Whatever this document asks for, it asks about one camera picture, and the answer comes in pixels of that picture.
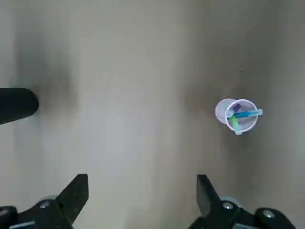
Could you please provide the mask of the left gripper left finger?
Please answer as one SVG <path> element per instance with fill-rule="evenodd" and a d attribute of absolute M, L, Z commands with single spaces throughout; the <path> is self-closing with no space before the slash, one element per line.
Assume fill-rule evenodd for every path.
<path fill-rule="evenodd" d="M 48 196 L 19 212 L 15 206 L 1 206 L 2 229 L 72 229 L 89 198 L 88 175 L 78 174 L 58 195 Z"/>

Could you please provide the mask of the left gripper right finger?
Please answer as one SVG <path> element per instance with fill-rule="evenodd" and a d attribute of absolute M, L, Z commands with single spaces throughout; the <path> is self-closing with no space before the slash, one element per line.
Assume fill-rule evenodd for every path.
<path fill-rule="evenodd" d="M 250 213 L 233 198 L 221 199 L 207 175 L 198 175 L 196 201 L 201 215 L 190 229 L 294 229 L 292 222 L 273 208 Z"/>

